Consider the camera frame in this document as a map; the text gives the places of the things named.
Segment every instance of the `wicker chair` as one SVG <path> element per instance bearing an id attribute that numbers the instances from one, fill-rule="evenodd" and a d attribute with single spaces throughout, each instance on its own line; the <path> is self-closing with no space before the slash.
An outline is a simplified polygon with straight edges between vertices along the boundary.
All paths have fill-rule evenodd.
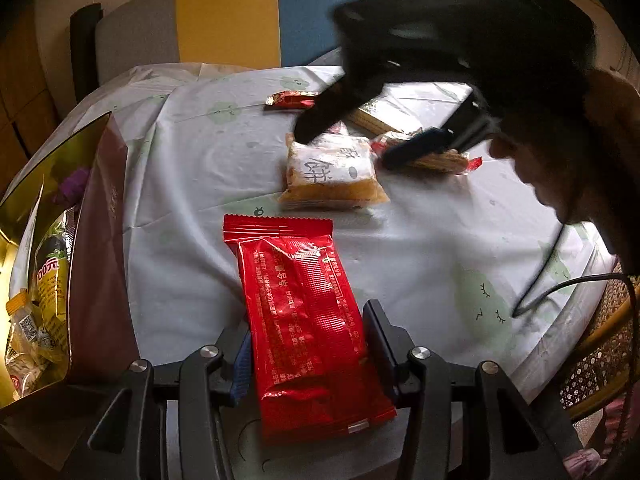
<path id="1" fill-rule="evenodd" d="M 620 264 L 614 272 L 621 272 Z M 640 277 L 632 282 L 638 298 Z M 555 377 L 572 421 L 597 412 L 625 390 L 632 314 L 625 284 L 609 280 L 587 329 Z"/>

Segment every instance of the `chair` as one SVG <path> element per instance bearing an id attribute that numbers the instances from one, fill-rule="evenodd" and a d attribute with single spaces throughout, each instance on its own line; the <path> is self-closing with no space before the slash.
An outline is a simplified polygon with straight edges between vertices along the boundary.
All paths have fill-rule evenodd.
<path id="1" fill-rule="evenodd" d="M 102 19 L 83 7 L 71 20 L 76 97 L 140 64 L 307 64 L 337 45 L 330 15 L 345 1 L 131 0 Z"/>
<path id="2" fill-rule="evenodd" d="M 614 272 L 621 272 L 620 264 Z M 632 282 L 638 298 L 640 277 L 632 278 Z M 632 315 L 626 286 L 609 280 L 587 329 L 554 378 L 572 421 L 597 412 L 625 391 Z"/>

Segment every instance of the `pink cloth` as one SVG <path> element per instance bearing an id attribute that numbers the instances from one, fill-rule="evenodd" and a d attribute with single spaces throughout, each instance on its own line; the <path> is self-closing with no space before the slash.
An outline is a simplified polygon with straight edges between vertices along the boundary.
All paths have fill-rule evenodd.
<path id="1" fill-rule="evenodd" d="M 582 480 L 596 471 L 606 460 L 595 449 L 581 449 L 563 460 L 564 467 L 573 480 Z"/>
<path id="2" fill-rule="evenodd" d="M 609 456 L 613 441 L 616 438 L 620 420 L 622 418 L 622 407 L 625 403 L 625 396 L 619 396 L 604 408 L 605 428 L 607 437 L 604 441 L 603 456 Z M 622 441 L 631 439 L 640 427 L 640 382 L 636 383 L 631 392 L 631 406 L 629 408 L 629 416 L 626 420 L 625 432 L 622 434 Z"/>

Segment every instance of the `table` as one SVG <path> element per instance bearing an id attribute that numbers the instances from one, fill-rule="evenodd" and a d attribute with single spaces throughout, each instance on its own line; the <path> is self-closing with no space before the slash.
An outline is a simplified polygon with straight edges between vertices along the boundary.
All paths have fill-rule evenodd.
<path id="1" fill-rule="evenodd" d="M 222 242 L 223 215 L 310 215 L 281 212 L 276 202 L 295 114 L 265 112 L 262 105 L 269 94 L 318 90 L 338 74 L 339 68 L 321 66 L 138 67 L 85 98 L 21 172 L 73 131 L 114 112 L 129 147 L 124 247 L 142 357 L 154 364 L 181 360 L 243 315 L 236 259 Z M 457 84 L 387 89 L 388 99 L 410 108 L 424 126 L 441 124 L 467 91 Z M 483 156 L 484 164 L 469 176 L 380 173 L 389 203 L 313 215 L 334 220 L 336 247 L 360 306 L 378 298 L 393 324 L 446 360 L 497 361 L 532 399 L 576 343 L 604 283 L 556 292 L 538 311 L 511 319 L 558 222 L 509 162 L 491 160 L 484 144 L 472 155 Z M 536 290 L 611 266 L 595 228 L 578 224 Z M 349 438 L 265 449 L 255 398 L 223 414 L 238 478 L 309 480 L 351 478 L 397 458 L 406 415 Z"/>

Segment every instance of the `open box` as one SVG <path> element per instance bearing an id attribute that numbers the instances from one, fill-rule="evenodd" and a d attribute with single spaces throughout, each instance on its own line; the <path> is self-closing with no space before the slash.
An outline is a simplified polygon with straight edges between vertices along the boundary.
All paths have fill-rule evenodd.
<path id="1" fill-rule="evenodd" d="M 139 357 L 127 300 L 122 248 L 122 202 L 127 147 L 111 114 L 91 122 L 43 158 L 0 203 L 0 300 L 31 208 L 42 187 L 34 247 L 67 208 L 61 183 L 88 172 L 76 224 L 66 302 L 69 366 L 62 381 L 14 402 L 4 368 L 8 318 L 0 320 L 0 444 L 13 439 L 53 470 L 60 470 L 86 417 L 102 400 L 96 384 L 115 380 Z"/>

